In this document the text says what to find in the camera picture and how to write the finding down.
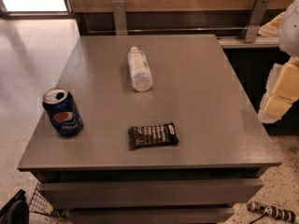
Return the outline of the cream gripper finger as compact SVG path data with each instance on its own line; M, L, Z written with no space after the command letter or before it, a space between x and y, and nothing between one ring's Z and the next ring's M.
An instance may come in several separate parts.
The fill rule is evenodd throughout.
M258 118L262 123L275 123L299 100L299 58L291 57L284 64L275 63L265 88Z

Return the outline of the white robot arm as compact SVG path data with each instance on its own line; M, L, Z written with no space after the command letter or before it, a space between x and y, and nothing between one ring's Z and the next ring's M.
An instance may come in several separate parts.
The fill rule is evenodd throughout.
M284 64L275 63L269 72L258 111L259 121L266 124L281 120L299 100L299 0L294 0L261 30L275 27L279 49L290 55L290 59Z

